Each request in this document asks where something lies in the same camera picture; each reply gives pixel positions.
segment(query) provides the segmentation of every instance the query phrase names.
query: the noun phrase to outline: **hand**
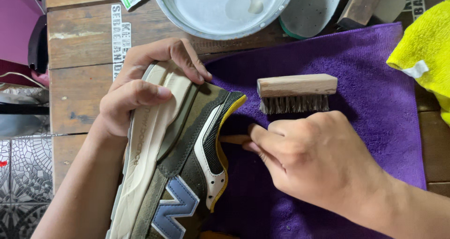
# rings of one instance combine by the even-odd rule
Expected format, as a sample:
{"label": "hand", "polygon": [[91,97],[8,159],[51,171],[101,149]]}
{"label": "hand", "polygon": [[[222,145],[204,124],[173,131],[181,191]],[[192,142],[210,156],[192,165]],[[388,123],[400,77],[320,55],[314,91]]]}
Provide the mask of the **hand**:
{"label": "hand", "polygon": [[134,46],[128,50],[122,70],[100,102],[100,114],[96,121],[102,122],[102,128],[115,136],[127,136],[131,110],[143,105],[160,104],[171,98],[169,89],[141,80],[153,61],[170,59],[194,83],[211,81],[212,75],[185,38],[167,38]]}
{"label": "hand", "polygon": [[249,135],[243,148],[261,157],[277,189],[349,219],[390,184],[338,111],[274,121],[267,130],[253,124]]}

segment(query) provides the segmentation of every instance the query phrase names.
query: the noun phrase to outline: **new balance sneaker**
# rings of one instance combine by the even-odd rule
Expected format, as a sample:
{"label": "new balance sneaker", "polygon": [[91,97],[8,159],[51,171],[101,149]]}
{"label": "new balance sneaker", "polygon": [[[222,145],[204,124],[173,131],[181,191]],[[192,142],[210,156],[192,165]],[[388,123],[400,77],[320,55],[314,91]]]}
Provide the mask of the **new balance sneaker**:
{"label": "new balance sneaker", "polygon": [[173,97],[132,113],[124,177],[106,238],[197,238],[227,186],[219,131],[247,98],[193,84],[173,61],[150,65],[143,80],[168,87]]}

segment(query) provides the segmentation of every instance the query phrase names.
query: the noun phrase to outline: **blue n logo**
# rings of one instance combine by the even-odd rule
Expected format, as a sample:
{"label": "blue n logo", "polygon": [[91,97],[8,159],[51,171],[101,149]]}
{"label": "blue n logo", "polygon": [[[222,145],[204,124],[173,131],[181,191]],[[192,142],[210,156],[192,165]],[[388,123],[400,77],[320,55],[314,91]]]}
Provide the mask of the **blue n logo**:
{"label": "blue n logo", "polygon": [[152,227],[166,239],[180,239],[183,238],[186,229],[175,217],[192,216],[200,199],[180,176],[169,179],[166,190],[172,195],[173,200],[159,201]]}

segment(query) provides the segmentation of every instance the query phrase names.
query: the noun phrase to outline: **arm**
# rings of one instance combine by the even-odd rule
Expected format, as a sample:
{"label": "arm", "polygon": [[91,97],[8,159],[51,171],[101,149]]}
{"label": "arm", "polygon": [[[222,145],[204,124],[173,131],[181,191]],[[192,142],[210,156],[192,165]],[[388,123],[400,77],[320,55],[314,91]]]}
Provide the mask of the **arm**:
{"label": "arm", "polygon": [[130,111],[167,101],[170,90],[142,81],[154,60],[173,59],[195,83],[211,80],[188,40],[169,38],[130,49],[100,114],[32,238],[104,238],[109,228]]}
{"label": "arm", "polygon": [[399,181],[368,152],[346,117],[331,111],[249,127],[275,187],[398,239],[450,235],[450,199]]}

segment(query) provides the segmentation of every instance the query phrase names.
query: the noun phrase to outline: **brush bristles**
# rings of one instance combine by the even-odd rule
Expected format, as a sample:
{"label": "brush bristles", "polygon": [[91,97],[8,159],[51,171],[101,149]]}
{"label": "brush bristles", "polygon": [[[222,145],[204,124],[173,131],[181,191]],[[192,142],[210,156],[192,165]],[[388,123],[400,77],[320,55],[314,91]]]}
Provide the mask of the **brush bristles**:
{"label": "brush bristles", "polygon": [[328,105],[328,95],[261,98],[259,109],[262,113],[267,115],[330,110]]}

